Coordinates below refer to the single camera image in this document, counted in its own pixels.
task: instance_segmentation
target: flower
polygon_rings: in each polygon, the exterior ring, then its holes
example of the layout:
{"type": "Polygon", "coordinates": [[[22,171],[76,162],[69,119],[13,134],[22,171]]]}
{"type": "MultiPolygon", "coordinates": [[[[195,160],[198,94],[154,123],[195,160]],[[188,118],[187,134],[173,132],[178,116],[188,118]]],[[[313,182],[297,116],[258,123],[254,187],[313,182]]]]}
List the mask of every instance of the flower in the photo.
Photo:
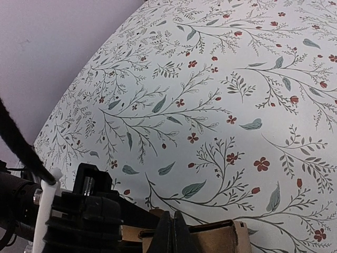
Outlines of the flower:
{"type": "Polygon", "coordinates": [[[328,85],[324,81],[320,82],[320,85],[321,85],[322,88],[328,87],[328,85]]]}
{"type": "Polygon", "coordinates": [[[195,141],[199,140],[199,137],[196,137],[196,133],[192,133],[192,136],[187,137],[190,143],[194,143],[195,141]]]}
{"type": "Polygon", "coordinates": [[[177,105],[178,108],[185,105],[183,99],[180,99],[180,101],[175,102],[175,104],[177,105]]]}
{"type": "Polygon", "coordinates": [[[301,188],[302,187],[302,179],[297,178],[297,187],[301,188]]]}
{"type": "Polygon", "coordinates": [[[323,228],[321,228],[320,230],[316,230],[315,231],[314,239],[317,240],[318,242],[320,242],[322,239],[323,240],[326,239],[326,234],[324,234],[324,229],[323,228]]]}
{"type": "Polygon", "coordinates": [[[332,61],[332,62],[337,62],[337,55],[331,54],[331,55],[329,56],[329,59],[330,59],[330,61],[332,61]]]}
{"type": "Polygon", "coordinates": [[[195,67],[196,64],[197,64],[196,61],[191,61],[191,62],[189,62],[189,67],[195,67]]]}
{"type": "Polygon", "coordinates": [[[254,162],[254,166],[257,166],[257,171],[267,171],[268,166],[270,165],[270,162],[266,161],[265,157],[261,157],[259,161],[254,162]]]}
{"type": "Polygon", "coordinates": [[[242,32],[237,31],[237,32],[234,33],[234,35],[235,35],[235,36],[241,36],[241,35],[242,35],[242,32]]]}
{"type": "Polygon", "coordinates": [[[290,102],[291,102],[292,104],[296,104],[296,103],[299,102],[299,98],[298,98],[297,96],[292,96],[292,97],[290,98],[290,102]]]}
{"type": "Polygon", "coordinates": [[[234,155],[234,153],[231,153],[227,155],[226,161],[229,162],[231,165],[234,165],[234,162],[238,159],[237,155],[234,155]]]}
{"type": "Polygon", "coordinates": [[[114,168],[117,168],[117,167],[118,167],[117,160],[112,161],[112,162],[111,162],[111,169],[114,169],[114,168]]]}
{"type": "Polygon", "coordinates": [[[233,116],[231,115],[229,115],[228,118],[229,120],[227,120],[227,123],[231,123],[232,125],[234,125],[237,118],[233,118],[233,116]]]}
{"type": "Polygon", "coordinates": [[[260,187],[255,187],[252,189],[252,194],[257,194],[260,192],[260,187]]]}
{"type": "Polygon", "coordinates": [[[219,70],[217,70],[217,67],[211,69],[212,73],[216,73],[216,72],[219,72],[219,70]]]}

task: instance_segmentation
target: wall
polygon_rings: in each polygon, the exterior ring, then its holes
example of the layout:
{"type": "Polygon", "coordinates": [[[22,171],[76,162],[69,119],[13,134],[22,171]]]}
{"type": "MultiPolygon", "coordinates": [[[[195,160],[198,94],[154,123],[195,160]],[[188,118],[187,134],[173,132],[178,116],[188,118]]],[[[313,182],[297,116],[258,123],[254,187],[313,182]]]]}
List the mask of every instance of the wall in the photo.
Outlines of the wall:
{"type": "MultiPolygon", "coordinates": [[[[0,96],[29,143],[85,63],[142,3],[0,1],[0,96]]],[[[17,161],[2,140],[0,159],[17,161]]]]}

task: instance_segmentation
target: wallpaper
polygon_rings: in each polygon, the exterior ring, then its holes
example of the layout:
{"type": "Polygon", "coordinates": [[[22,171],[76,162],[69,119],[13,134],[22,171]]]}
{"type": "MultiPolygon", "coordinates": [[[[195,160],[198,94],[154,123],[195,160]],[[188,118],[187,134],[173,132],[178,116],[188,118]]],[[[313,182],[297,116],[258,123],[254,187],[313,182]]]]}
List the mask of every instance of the wallpaper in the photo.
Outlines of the wallpaper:
{"type": "Polygon", "coordinates": [[[247,223],[253,252],[337,252],[337,2],[150,0],[69,86],[35,148],[137,205],[247,223]]]}

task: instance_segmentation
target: cardboard box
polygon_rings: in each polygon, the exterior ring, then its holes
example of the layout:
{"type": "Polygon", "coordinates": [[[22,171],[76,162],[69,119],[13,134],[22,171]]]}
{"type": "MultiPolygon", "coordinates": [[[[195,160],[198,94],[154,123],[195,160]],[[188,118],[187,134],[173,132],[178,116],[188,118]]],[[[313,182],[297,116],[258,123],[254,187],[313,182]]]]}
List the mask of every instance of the cardboard box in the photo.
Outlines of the cardboard box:
{"type": "MultiPolygon", "coordinates": [[[[193,241],[200,253],[251,253],[247,225],[243,222],[226,220],[206,225],[189,227],[193,241]]],[[[143,253],[146,253],[153,230],[140,233],[143,253]]]]}

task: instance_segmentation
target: floral patterned surface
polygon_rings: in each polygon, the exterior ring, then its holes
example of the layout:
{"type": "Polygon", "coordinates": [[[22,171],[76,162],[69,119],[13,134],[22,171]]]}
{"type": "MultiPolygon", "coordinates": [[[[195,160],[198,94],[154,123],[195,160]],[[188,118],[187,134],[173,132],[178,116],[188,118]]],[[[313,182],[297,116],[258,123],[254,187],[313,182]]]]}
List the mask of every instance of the floral patterned surface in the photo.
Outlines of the floral patterned surface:
{"type": "Polygon", "coordinates": [[[337,5],[151,0],[97,51],[35,147],[144,208],[247,222],[253,252],[337,252],[337,5]]]}

